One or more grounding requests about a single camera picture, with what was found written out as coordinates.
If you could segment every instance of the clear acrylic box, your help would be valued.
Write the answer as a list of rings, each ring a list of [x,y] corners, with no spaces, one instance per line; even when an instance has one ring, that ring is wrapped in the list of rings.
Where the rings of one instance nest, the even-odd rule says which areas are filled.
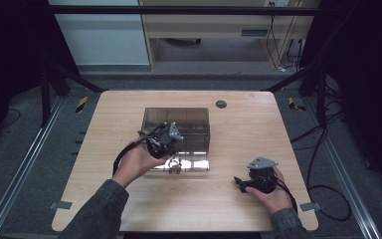
[[[201,172],[209,170],[210,124],[206,108],[146,108],[142,131],[151,131],[161,123],[176,123],[184,137],[175,143],[178,153],[164,165],[151,171],[169,173]]]

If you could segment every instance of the black cable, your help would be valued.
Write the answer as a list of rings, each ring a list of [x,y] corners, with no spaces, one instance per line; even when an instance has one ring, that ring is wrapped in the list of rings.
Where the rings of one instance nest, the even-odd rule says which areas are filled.
[[[145,134],[145,132],[143,131],[139,131],[138,134],[140,136],[140,139],[138,139],[137,141],[134,141],[132,143],[130,143],[129,145],[127,145],[118,155],[117,155],[117,158],[116,160],[113,162],[113,171],[112,171],[112,175],[114,175],[117,171],[117,168],[119,166],[119,163],[120,163],[120,160],[129,152],[131,151],[133,148],[137,147],[139,144],[141,144],[145,139],[148,140],[148,138],[154,134],[157,130],[161,129],[161,128],[164,128],[165,127],[165,124],[164,123],[161,123],[159,126],[157,126],[156,128],[154,128],[150,133],[148,134]]]
[[[271,58],[273,58],[272,53],[270,52],[270,49],[269,49],[269,37],[270,37],[270,34],[272,33],[273,41],[274,41],[274,43],[275,43],[275,47],[276,47],[276,50],[277,50],[277,52],[278,52],[279,63],[282,64],[285,68],[289,68],[289,67],[291,67],[291,66],[287,66],[286,64],[284,64],[284,63],[282,62],[281,58],[280,58],[280,55],[281,55],[281,54],[279,53],[278,43],[276,42],[275,32],[274,32],[274,30],[273,30],[274,22],[275,22],[275,15],[272,15],[272,22],[271,22],[270,31],[269,31],[269,34],[268,34],[268,37],[267,37],[267,43],[266,43],[266,46],[267,46],[267,48],[268,48],[269,55],[271,56]],[[275,68],[277,69],[278,66],[276,66],[275,61],[272,60],[272,62],[273,62],[273,64],[274,64]]]
[[[336,103],[336,102],[330,102],[330,103],[328,103],[325,107],[328,107],[328,106],[330,106],[331,104],[334,104],[334,103]],[[342,114],[342,113],[343,113],[343,111],[339,111],[339,112],[337,112],[337,113],[335,113],[335,114],[333,114],[333,115],[327,116],[327,120],[326,120],[326,121],[327,121],[327,124],[331,124],[331,122],[334,122],[334,120],[336,119],[336,117],[339,116],[339,115]],[[313,127],[312,129],[309,129],[308,131],[306,131],[306,132],[303,133],[302,135],[300,135],[300,136],[298,136],[298,137],[296,137],[296,138],[294,138],[294,139],[291,139],[290,142],[296,142],[296,141],[299,141],[299,140],[305,138],[306,136],[308,136],[308,135],[310,135],[310,134],[316,132],[317,130],[319,130],[319,129],[321,129],[321,128],[323,128],[323,126],[322,126],[321,124],[316,125],[315,127]]]
[[[297,150],[306,150],[306,149],[310,149],[310,148],[315,148],[315,146],[297,147],[297,148],[293,148],[293,151],[297,151]]]
[[[343,193],[337,191],[336,189],[330,187],[330,186],[326,186],[326,185],[314,185],[314,186],[311,186],[308,188],[308,192],[310,192],[312,189],[315,189],[315,188],[326,188],[326,189],[329,189],[331,191],[334,191],[335,193],[337,193],[340,197],[342,197],[342,199],[345,201],[347,207],[348,207],[348,211],[346,213],[346,215],[344,217],[333,217],[331,216],[329,213],[326,213],[324,212],[323,209],[319,210],[320,213],[322,213],[325,217],[329,218],[329,219],[332,219],[332,220],[335,220],[335,221],[340,221],[340,222],[343,222],[343,221],[347,221],[350,216],[352,215],[352,210],[350,208],[350,204],[349,204],[349,201],[346,199],[345,195],[343,195]]]
[[[17,115],[17,117],[16,117],[14,120],[12,120],[10,123],[7,123],[7,124],[5,124],[5,125],[2,125],[2,126],[0,126],[0,128],[7,127],[7,126],[10,126],[10,125],[14,124],[14,122],[16,122],[16,121],[21,117],[21,113],[20,113],[18,110],[15,110],[15,109],[9,109],[8,111],[9,111],[9,112],[16,112],[18,115]]]
[[[314,153],[312,154],[312,157],[311,157],[311,160],[309,162],[309,167],[308,167],[308,173],[307,173],[307,176],[306,176],[306,188],[307,188],[307,191],[308,191],[308,196],[310,198],[311,201],[312,200],[312,195],[311,195],[311,190],[314,189],[314,188],[326,188],[326,189],[329,189],[329,190],[332,190],[334,192],[336,192],[339,196],[341,196],[343,198],[343,200],[345,201],[345,203],[347,204],[348,206],[348,212],[346,213],[346,215],[342,218],[338,218],[338,217],[333,217],[331,216],[329,213],[326,213],[322,208],[319,209],[319,211],[324,215],[326,216],[327,218],[329,219],[332,219],[332,220],[335,220],[335,221],[346,221],[350,218],[350,216],[352,215],[352,211],[351,211],[351,208],[350,208],[350,204],[349,204],[349,201],[346,199],[346,197],[340,193],[339,191],[337,191],[336,189],[330,187],[330,186],[326,186],[326,185],[321,185],[321,184],[317,184],[317,185],[314,185],[314,186],[310,186],[309,183],[310,183],[310,176],[311,176],[311,171],[312,171],[312,165],[314,163],[314,159],[315,159],[315,156],[317,154],[317,151],[319,149],[319,146],[321,145],[322,141],[324,140],[325,136],[326,136],[326,133],[327,133],[327,128],[325,128],[323,130],[323,132],[321,133],[321,136],[320,136],[320,139],[318,140],[318,143],[317,145],[315,146],[315,150],[314,150]]]

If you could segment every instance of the wooden table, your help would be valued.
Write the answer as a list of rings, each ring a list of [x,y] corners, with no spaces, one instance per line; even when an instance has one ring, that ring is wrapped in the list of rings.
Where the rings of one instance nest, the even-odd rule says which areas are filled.
[[[224,109],[216,101],[227,103]],[[309,201],[275,96],[267,92],[108,91],[101,94],[53,228],[62,231],[111,178],[119,152],[137,139],[145,108],[208,108],[210,171],[144,175],[132,182],[120,231],[269,231],[267,209],[241,193],[234,176],[250,179],[246,165],[258,155],[277,161],[297,204]],[[313,211],[299,217],[317,228]]]

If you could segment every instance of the aluminum rail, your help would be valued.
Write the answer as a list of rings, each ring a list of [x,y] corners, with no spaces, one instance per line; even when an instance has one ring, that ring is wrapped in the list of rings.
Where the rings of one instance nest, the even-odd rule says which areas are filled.
[[[165,14],[165,15],[275,15],[316,16],[336,14],[337,9],[297,7],[226,7],[226,6],[25,6],[22,11],[53,14]]]
[[[31,168],[33,167],[33,164],[36,161],[36,158],[40,150],[42,149],[42,146],[45,143],[46,138],[48,137],[49,132],[51,131],[56,118],[58,117],[58,114],[60,112],[61,105],[63,104],[63,102],[64,102],[63,97],[57,97],[57,100],[55,101],[53,105],[53,110],[52,110],[53,113],[51,115],[51,118],[49,119],[48,123],[45,126],[40,128],[26,156],[21,162],[20,167],[18,168],[17,172],[12,178],[10,185],[5,191],[5,194],[3,195],[0,201],[0,228],[3,222],[5,221],[5,218],[8,215],[8,212],[10,211],[12,205],[14,204],[17,198],[17,195],[24,184],[24,181],[29,175]]]

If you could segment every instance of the human hand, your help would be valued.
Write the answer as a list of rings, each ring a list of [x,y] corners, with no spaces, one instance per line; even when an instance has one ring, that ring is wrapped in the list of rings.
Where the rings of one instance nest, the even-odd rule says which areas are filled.
[[[168,158],[169,155],[159,159],[151,156],[145,143],[140,143],[122,158],[112,180],[126,188],[151,168],[163,165]]]
[[[281,183],[280,180],[285,182],[282,173],[276,167],[273,167],[273,170],[276,178],[279,179],[278,183]],[[250,186],[246,187],[245,190],[259,199],[269,209],[271,214],[286,208],[292,208],[292,202],[289,195],[280,186],[276,186],[275,190],[269,194],[265,194]]]

